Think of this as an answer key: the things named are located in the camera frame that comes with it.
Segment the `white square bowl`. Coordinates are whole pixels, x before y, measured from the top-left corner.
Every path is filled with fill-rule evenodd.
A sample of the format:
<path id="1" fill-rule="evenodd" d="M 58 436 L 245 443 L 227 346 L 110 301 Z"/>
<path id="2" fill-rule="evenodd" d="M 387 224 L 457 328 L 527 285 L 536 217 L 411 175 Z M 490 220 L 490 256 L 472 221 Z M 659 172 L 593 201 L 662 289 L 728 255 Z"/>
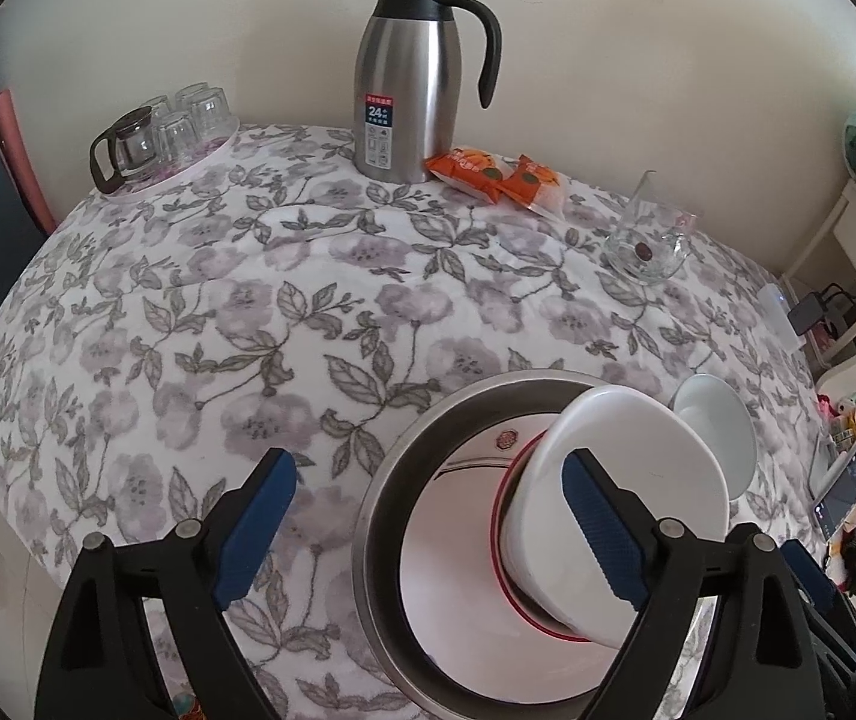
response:
<path id="1" fill-rule="evenodd" d="M 574 635 L 617 649 L 634 609 L 609 587 L 563 496 L 561 463 L 578 449 L 656 518 L 677 518 L 700 538 L 728 533 L 728 486 L 708 445 L 674 411 L 620 385 L 579 395 L 537 442 L 506 502 L 498 537 L 504 570 Z"/>

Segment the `white plate yellow flowers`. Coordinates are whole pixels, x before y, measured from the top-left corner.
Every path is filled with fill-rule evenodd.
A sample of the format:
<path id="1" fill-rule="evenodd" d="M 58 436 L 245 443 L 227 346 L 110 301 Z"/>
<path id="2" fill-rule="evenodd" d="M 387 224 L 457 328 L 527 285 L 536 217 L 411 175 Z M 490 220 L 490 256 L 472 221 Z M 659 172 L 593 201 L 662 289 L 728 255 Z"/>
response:
<path id="1" fill-rule="evenodd" d="M 533 706 L 595 688 L 617 649 L 531 626 L 493 569 L 488 527 L 496 491 L 521 450 L 555 416 L 503 419 L 475 431 L 442 462 L 403 535 L 400 591 L 417 644 L 444 676 L 483 699 Z"/>

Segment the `smartphone on stand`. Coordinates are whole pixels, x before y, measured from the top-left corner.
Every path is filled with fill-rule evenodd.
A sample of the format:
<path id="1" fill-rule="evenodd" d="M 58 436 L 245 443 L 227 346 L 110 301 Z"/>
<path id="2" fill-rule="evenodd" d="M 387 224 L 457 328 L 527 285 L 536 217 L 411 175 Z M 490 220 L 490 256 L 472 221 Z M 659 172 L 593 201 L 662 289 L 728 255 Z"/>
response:
<path id="1" fill-rule="evenodd" d="M 838 457 L 819 481 L 812 516 L 821 535 L 830 541 L 856 509 L 856 444 Z"/>

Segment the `white phone stand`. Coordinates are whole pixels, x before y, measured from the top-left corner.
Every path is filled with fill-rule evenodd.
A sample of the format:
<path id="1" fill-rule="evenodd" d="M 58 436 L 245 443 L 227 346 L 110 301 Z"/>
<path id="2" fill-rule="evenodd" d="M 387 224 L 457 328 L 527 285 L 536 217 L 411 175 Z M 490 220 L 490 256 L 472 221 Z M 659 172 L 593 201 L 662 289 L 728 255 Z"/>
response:
<path id="1" fill-rule="evenodd" d="M 822 431 L 815 441 L 814 454 L 809 466 L 807 486 L 814 499 L 819 499 L 830 484 L 833 465 L 840 458 L 837 444 L 828 431 Z"/>

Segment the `black power adapter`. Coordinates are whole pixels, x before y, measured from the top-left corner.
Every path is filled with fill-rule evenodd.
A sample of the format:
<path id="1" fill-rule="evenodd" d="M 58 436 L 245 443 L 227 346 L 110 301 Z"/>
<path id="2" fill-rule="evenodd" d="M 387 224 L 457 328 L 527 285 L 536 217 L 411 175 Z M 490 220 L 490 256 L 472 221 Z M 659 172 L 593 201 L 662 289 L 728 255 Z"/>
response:
<path id="1" fill-rule="evenodd" d="M 806 294 L 789 309 L 789 325 L 798 337 L 803 337 L 817 323 L 824 320 L 827 309 L 828 302 L 822 294 Z"/>

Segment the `white power strip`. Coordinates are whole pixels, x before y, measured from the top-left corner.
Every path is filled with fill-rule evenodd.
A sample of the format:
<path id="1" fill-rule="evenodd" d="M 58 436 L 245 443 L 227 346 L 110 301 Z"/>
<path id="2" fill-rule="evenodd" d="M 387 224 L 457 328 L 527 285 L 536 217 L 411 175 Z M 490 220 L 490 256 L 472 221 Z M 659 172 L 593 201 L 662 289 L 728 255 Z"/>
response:
<path id="1" fill-rule="evenodd" d="M 768 330 L 781 344 L 781 348 L 788 353 L 794 353 L 794 351 L 803 348 L 806 340 L 799 337 L 796 330 L 792 328 L 788 319 L 791 305 L 786 300 L 785 294 L 781 293 L 780 286 L 776 283 L 765 284 L 764 288 L 757 293 L 757 299 Z"/>

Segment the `white shelf unit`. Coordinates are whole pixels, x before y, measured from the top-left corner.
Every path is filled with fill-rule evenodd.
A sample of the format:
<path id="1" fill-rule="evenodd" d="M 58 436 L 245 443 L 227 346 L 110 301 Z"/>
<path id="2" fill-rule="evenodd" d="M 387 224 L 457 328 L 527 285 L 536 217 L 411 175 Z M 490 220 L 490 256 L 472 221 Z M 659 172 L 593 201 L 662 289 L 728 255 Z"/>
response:
<path id="1" fill-rule="evenodd" d="M 827 369 L 856 349 L 856 182 L 849 182 L 780 277 L 791 302 L 819 293 L 828 302 L 824 320 L 804 335 L 810 362 Z"/>

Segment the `floral fleece tablecloth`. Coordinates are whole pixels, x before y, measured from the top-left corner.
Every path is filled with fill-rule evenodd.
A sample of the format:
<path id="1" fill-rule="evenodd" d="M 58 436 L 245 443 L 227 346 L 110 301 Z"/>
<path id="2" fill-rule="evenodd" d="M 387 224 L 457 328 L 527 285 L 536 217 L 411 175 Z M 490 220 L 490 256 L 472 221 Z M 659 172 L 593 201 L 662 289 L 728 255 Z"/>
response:
<path id="1" fill-rule="evenodd" d="M 572 182 L 547 220 L 371 181 L 352 153 L 341 128 L 243 128 L 187 184 L 83 200 L 26 266 L 0 307 L 0 512 L 32 580 L 64 583 L 89 532 L 133 543 L 205 515 L 280 445 L 295 512 L 229 627 L 288 717 L 415 717 L 353 611 L 358 505 L 431 405 L 529 369 L 661 401 L 725 379 L 759 439 L 732 518 L 824 550 L 814 382 L 765 325 L 765 268 L 696 234 L 645 286 L 602 257 L 617 193 Z"/>

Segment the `clear glass mug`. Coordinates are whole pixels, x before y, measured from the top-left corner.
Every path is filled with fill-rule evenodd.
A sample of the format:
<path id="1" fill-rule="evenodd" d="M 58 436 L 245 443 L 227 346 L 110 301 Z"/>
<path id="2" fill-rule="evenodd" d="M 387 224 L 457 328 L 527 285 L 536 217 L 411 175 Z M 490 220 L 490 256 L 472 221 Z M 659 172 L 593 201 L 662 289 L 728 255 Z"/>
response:
<path id="1" fill-rule="evenodd" d="M 604 242 L 604 259 L 622 277 L 668 281 L 689 256 L 698 221 L 664 195 L 656 171 L 646 171 Z"/>

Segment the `orange snack packet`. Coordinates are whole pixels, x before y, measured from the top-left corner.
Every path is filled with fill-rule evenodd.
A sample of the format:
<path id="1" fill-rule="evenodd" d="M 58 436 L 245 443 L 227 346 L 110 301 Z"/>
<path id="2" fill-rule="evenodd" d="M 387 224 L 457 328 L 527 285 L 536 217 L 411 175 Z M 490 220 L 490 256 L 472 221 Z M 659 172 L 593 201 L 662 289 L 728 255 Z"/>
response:
<path id="1" fill-rule="evenodd" d="M 561 221 L 568 200 L 568 179 L 521 154 L 511 176 L 499 183 L 499 192 L 532 213 Z"/>
<path id="2" fill-rule="evenodd" d="M 511 176 L 510 163 L 504 158 L 467 146 L 433 156 L 426 161 L 425 167 L 431 176 L 449 187 L 488 203 L 503 199 L 504 183 Z"/>

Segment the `small clear glass cup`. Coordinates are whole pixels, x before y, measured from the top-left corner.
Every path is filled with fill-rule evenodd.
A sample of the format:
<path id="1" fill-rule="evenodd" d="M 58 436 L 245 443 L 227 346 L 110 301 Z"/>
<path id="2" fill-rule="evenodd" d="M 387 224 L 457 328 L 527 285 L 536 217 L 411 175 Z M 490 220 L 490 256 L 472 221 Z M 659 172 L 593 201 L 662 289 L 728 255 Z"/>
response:
<path id="1" fill-rule="evenodd" d="M 174 96 L 174 103 L 177 109 L 187 112 L 203 146 L 228 138 L 234 132 L 236 117 L 225 90 L 219 86 L 207 82 L 184 86 Z"/>

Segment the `stainless steel thermos jug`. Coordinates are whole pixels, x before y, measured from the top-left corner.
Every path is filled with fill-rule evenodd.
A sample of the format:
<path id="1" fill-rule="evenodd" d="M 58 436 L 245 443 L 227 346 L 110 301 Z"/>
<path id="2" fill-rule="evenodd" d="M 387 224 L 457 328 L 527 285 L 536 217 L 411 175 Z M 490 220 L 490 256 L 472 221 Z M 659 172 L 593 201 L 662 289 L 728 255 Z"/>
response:
<path id="1" fill-rule="evenodd" d="M 456 13 L 474 15 L 485 49 L 478 102 L 492 104 L 503 31 L 480 0 L 376 0 L 355 64 L 355 166 L 389 184 L 428 179 L 426 161 L 453 146 L 462 83 Z"/>

